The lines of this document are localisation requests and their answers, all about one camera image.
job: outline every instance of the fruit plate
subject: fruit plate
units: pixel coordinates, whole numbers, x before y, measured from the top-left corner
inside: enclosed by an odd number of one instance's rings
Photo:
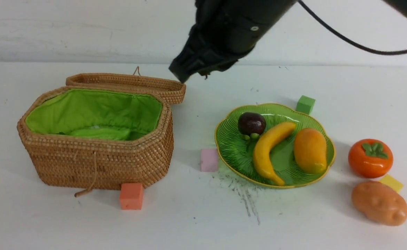
[[[272,181],[259,176],[254,169],[252,154],[257,140],[245,141],[238,130],[238,119],[244,112],[255,112],[264,116],[267,124],[265,131],[280,122],[291,121],[297,124],[293,134],[277,144],[270,152],[273,169],[285,181],[285,186],[275,185]],[[303,128],[314,128],[320,131],[327,142],[327,169],[321,174],[304,173],[294,160],[294,138],[297,132]],[[234,109],[216,127],[214,138],[219,157],[233,172],[250,182],[276,189],[302,187],[321,180],[329,171],[336,157],[333,142],[317,120],[309,115],[275,103],[241,106]]]

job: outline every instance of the wicker basket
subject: wicker basket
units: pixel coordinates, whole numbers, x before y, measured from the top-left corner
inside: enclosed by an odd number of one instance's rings
[[[186,86],[177,81],[117,74],[80,74],[67,86],[41,95],[19,120],[17,129],[40,179],[52,186],[120,190],[121,184],[140,182],[146,188],[162,179],[174,148],[170,104],[183,101]],[[112,141],[39,134],[26,124],[28,115],[46,100],[73,89],[149,94],[162,103],[157,128],[135,141]]]

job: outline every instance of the green cube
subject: green cube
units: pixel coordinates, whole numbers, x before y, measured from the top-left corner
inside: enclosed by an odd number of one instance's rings
[[[315,105],[315,99],[307,97],[305,95],[299,98],[298,104],[296,105],[296,111],[310,115]]]

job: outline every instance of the yellow cube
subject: yellow cube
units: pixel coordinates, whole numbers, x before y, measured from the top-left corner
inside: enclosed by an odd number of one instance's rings
[[[404,187],[404,185],[401,182],[397,181],[397,179],[395,179],[389,174],[386,174],[384,177],[382,177],[380,182],[391,187],[397,193],[399,193],[402,187]]]

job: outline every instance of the dark purple fruit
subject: dark purple fruit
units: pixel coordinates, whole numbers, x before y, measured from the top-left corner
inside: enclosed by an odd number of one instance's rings
[[[246,140],[258,138],[265,131],[266,126],[265,118],[254,112],[241,114],[237,122],[239,132],[245,135]]]

